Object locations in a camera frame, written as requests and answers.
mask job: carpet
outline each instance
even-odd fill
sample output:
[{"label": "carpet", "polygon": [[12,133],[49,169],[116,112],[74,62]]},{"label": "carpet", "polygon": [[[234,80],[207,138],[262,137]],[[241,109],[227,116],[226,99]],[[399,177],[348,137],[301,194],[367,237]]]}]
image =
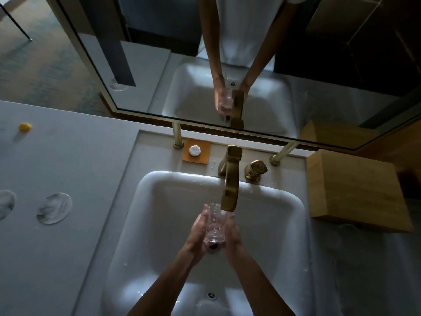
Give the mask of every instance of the carpet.
[{"label": "carpet", "polygon": [[0,21],[0,100],[112,117],[48,3],[26,0],[11,14],[34,41]]}]

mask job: mirror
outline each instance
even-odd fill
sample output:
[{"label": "mirror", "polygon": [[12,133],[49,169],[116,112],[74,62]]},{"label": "mirror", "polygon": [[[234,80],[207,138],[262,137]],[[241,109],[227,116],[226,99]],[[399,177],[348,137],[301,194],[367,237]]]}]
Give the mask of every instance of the mirror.
[{"label": "mirror", "polygon": [[421,0],[57,2],[121,111],[347,149],[421,115]]}]

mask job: t-shirt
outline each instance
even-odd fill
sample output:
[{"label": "t-shirt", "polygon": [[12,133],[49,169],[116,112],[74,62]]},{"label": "t-shirt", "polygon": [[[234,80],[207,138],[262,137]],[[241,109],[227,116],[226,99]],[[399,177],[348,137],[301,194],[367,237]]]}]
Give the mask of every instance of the t-shirt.
[{"label": "t-shirt", "polygon": [[[285,0],[216,0],[221,26],[219,48],[222,63],[251,67],[266,33]],[[305,0],[287,0],[301,3]],[[208,59],[203,36],[198,58]],[[275,57],[265,70],[273,71]]]}]

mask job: round white soap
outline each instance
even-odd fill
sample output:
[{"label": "round white soap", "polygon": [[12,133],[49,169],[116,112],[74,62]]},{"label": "round white soap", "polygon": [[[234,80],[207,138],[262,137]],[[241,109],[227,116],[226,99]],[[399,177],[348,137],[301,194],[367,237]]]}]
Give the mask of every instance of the round white soap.
[{"label": "round white soap", "polygon": [[191,156],[199,156],[200,155],[200,147],[198,147],[197,145],[193,145],[189,149],[189,152],[190,152]]}]

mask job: sink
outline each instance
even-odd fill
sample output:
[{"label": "sink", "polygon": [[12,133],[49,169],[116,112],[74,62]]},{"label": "sink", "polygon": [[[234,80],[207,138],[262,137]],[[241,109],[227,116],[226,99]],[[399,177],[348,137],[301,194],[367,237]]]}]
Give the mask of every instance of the sink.
[{"label": "sink", "polygon": [[[247,70],[223,65],[227,88],[238,88]],[[163,116],[229,126],[215,110],[209,62],[196,59],[180,64],[168,91]],[[243,108],[244,129],[297,138],[289,87],[279,79],[260,76],[251,87]]]},{"label": "sink", "polygon": [[[108,271],[105,314],[126,315],[174,260],[203,204],[220,202],[223,186],[216,177],[167,171],[140,181]],[[285,191],[240,182],[235,217],[245,248],[285,302],[297,316],[311,312],[302,202]],[[252,315],[223,250],[207,253],[192,269],[172,315]]]}]

